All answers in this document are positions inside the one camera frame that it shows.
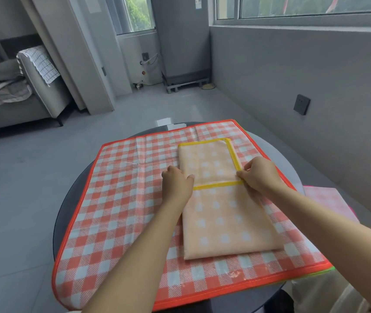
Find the red and white checkered mat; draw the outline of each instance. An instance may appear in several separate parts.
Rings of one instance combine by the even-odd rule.
[[[57,300],[82,309],[108,272],[138,237],[161,204],[161,173],[178,165],[179,143],[231,139],[242,165],[265,156],[233,120],[205,123],[102,146],[68,226],[52,275]],[[281,174],[284,182],[293,186]],[[320,192],[320,200],[346,206]],[[284,249],[185,261],[181,220],[175,227],[154,310],[275,283],[332,267],[271,202],[264,207],[284,241]]]

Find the sticker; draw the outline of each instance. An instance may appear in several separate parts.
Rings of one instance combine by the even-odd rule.
[[[201,9],[201,0],[196,0],[196,10]]]
[[[102,11],[102,9],[100,8],[99,0],[85,0],[85,3],[87,3],[88,11],[90,13],[99,13]]]

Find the left hand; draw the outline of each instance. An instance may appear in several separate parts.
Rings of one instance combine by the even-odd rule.
[[[184,209],[193,193],[194,175],[187,178],[180,169],[169,166],[162,173],[162,203],[175,204]]]

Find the yellow object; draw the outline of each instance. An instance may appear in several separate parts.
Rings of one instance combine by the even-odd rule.
[[[234,163],[235,169],[242,170],[241,165],[239,163],[239,159],[234,151],[234,147],[232,146],[231,140],[229,138],[216,138],[216,139],[210,139],[208,141],[202,141],[202,142],[189,142],[189,143],[181,143],[178,145],[178,147],[182,146],[190,146],[190,145],[199,145],[199,144],[206,144],[206,143],[212,143],[216,141],[224,141],[226,143],[226,146],[228,147],[229,153],[231,155],[232,161]],[[210,189],[210,188],[217,188],[219,186],[232,186],[235,184],[243,184],[242,181],[229,181],[229,182],[218,182],[218,183],[212,183],[212,184],[204,184],[201,186],[195,186],[193,187],[193,190],[202,190],[202,189]]]

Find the white checkered towel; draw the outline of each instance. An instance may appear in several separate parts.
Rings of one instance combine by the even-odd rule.
[[[36,70],[42,76],[43,80],[45,80],[47,85],[50,85],[56,78],[60,76],[60,73],[49,58],[49,54],[45,46],[40,45],[21,50],[20,52],[30,59],[30,61],[33,63]]]

